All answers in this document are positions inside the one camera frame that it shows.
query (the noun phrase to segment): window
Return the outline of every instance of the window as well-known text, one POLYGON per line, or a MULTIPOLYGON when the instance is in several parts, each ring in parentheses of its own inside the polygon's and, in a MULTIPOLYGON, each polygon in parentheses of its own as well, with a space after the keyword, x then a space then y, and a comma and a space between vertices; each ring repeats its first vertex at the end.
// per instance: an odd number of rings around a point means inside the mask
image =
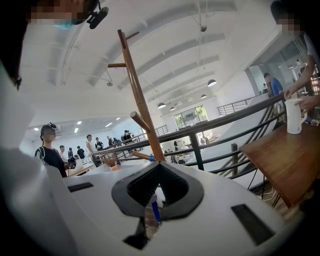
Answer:
POLYGON ((174 115, 174 119, 178 129, 183 129, 187 126, 192 126, 202 121, 207 121, 207 113, 204 105, 200 105, 186 111, 183 111, 179 114, 174 115))

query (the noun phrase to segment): brown wooden tabletop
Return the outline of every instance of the brown wooden tabletop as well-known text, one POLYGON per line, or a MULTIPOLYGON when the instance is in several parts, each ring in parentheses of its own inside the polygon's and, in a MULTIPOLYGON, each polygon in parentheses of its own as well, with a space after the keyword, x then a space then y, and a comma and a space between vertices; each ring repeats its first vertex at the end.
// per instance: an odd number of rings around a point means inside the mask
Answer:
POLYGON ((289 134, 283 125, 240 150, 291 207, 304 197, 319 174, 320 127, 304 123, 300 134, 289 134))

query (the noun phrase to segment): black rectangular slot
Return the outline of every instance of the black rectangular slot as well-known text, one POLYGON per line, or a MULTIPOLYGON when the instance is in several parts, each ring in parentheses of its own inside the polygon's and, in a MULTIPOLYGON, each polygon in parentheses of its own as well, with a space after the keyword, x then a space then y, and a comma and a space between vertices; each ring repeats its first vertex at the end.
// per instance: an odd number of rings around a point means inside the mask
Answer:
POLYGON ((69 191, 72 192, 76 192, 79 190, 85 190, 87 188, 91 188, 94 185, 92 185, 90 182, 85 182, 85 183, 81 183, 81 184, 77 184, 77 185, 72 185, 72 186, 68 186, 69 191))
POLYGON ((245 204, 232 206, 231 209, 257 246, 264 243, 275 234, 245 204))

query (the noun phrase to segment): white kettle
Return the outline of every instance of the white kettle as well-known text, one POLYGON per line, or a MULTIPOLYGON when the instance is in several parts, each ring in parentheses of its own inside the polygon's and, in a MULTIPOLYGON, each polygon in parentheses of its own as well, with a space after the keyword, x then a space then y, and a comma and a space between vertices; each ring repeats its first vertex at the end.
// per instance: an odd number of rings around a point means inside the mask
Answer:
POLYGON ((289 134, 299 134, 302 130, 302 123, 307 119, 308 114, 304 113, 301 118, 300 106, 295 103, 301 101, 298 98, 290 98, 285 101, 286 117, 287 117, 287 132, 289 134))

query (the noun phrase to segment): hand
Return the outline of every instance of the hand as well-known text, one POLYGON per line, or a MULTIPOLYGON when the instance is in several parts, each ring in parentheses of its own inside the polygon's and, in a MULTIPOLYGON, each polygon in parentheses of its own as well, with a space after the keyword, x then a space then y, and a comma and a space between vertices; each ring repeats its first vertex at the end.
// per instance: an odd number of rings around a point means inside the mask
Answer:
POLYGON ((310 112, 314 109, 314 107, 320 106, 320 95, 301 97, 300 100, 295 103, 295 105, 298 104, 300 105, 300 108, 303 110, 302 113, 310 112))
POLYGON ((297 90, 296 90, 295 86, 294 86, 294 85, 291 86, 289 89, 287 89, 287 90, 284 92, 284 98, 285 98, 286 100, 291 99, 291 95, 294 94, 296 91, 297 91, 297 90))

